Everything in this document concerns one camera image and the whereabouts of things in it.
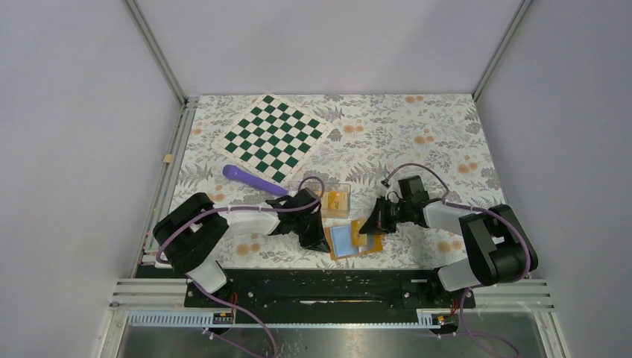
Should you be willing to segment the orange card holder wallet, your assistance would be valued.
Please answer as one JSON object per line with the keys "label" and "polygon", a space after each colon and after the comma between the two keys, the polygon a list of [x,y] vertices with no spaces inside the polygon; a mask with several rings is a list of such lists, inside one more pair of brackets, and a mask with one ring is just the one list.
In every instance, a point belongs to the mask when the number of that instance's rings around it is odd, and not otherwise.
{"label": "orange card holder wallet", "polygon": [[366,219],[356,219],[349,224],[324,229],[332,260],[360,257],[383,251],[383,235],[359,232],[366,221]]}

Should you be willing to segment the clear plastic card box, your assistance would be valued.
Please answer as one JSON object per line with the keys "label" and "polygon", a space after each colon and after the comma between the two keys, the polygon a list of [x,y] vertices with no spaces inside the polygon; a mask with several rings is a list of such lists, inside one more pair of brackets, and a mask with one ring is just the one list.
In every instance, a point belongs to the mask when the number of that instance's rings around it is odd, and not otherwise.
{"label": "clear plastic card box", "polygon": [[316,195],[323,192],[321,198],[321,213],[327,219],[348,219],[351,212],[351,185],[348,183],[325,183],[324,190],[317,180],[307,180],[305,183],[291,181],[286,189],[296,194],[300,189],[308,188]]}

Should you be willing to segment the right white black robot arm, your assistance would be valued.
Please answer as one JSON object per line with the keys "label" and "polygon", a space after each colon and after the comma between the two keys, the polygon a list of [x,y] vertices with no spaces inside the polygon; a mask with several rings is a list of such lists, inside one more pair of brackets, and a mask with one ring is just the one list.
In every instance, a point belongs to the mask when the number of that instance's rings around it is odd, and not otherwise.
{"label": "right white black robot arm", "polygon": [[520,279],[537,267],[537,254],[508,205],[484,209],[444,203],[429,196],[417,175],[400,179],[398,184],[399,200],[378,197],[359,232],[386,235],[395,233],[398,224],[410,222],[461,236],[466,258],[439,268],[436,281],[427,288],[435,306],[448,306],[460,289]]}

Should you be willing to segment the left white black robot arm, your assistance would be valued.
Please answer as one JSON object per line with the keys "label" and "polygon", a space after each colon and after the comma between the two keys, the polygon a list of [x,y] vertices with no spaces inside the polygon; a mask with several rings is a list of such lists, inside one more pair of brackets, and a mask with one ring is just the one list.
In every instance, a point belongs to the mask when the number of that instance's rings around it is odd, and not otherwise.
{"label": "left white black robot arm", "polygon": [[224,237],[294,233],[301,248],[328,253],[320,199],[309,188],[256,206],[216,207],[206,193],[196,193],[160,220],[152,234],[159,243],[157,262],[168,264],[196,282],[213,306],[231,296],[228,277],[210,257]]}

